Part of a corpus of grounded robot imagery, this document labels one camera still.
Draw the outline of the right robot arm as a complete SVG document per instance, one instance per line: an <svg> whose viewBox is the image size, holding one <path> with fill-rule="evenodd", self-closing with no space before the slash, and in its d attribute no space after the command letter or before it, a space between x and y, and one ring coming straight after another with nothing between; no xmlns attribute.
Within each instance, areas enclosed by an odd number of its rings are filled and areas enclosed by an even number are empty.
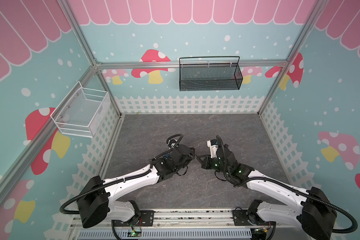
<svg viewBox="0 0 360 240"><path fill-rule="evenodd" d="M273 205L254 200L248 209L253 223L263 221L295 226L315 240L329 240L332 234L349 234L357 230L356 219L330 203L321 189L294 187L240 164L228 145L219 146L216 141L209 141L208 147L209 155L197 157L202 169L222 173L222 180L234 187L258 191L281 202L281 205Z"/></svg>

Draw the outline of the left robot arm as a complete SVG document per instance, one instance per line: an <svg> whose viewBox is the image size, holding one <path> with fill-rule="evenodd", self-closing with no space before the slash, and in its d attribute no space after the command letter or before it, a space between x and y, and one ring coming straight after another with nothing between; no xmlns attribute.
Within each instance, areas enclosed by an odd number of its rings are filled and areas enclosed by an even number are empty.
<svg viewBox="0 0 360 240"><path fill-rule="evenodd" d="M177 145L151 159L140 170L105 180L95 176L87 182L79 195L61 205L60 212L65 215L80 215L85 229L104 220L133 225L141 217L138 205L135 201L121 202L119 199L140 188L172 178L179 170L187 169L195 157L194 148Z"/></svg>

